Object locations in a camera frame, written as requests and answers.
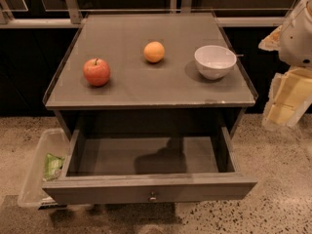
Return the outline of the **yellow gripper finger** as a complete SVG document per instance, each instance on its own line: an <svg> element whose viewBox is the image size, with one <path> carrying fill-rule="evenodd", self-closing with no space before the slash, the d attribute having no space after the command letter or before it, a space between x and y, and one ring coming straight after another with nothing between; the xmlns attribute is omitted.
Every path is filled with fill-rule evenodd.
<svg viewBox="0 0 312 234"><path fill-rule="evenodd" d="M262 126L267 130L294 127L312 104L312 69L292 66L276 73L264 107Z"/></svg>
<svg viewBox="0 0 312 234"><path fill-rule="evenodd" d="M263 51L278 51L280 48L280 33L282 26L275 28L269 35L260 41L258 47Z"/></svg>

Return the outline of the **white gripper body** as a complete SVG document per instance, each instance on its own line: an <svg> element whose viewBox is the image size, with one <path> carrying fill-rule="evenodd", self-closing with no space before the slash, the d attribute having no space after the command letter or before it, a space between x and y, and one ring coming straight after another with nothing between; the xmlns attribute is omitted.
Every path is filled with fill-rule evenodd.
<svg viewBox="0 0 312 234"><path fill-rule="evenodd" d="M279 58L288 65L312 67L312 0L301 0L285 19Z"/></svg>

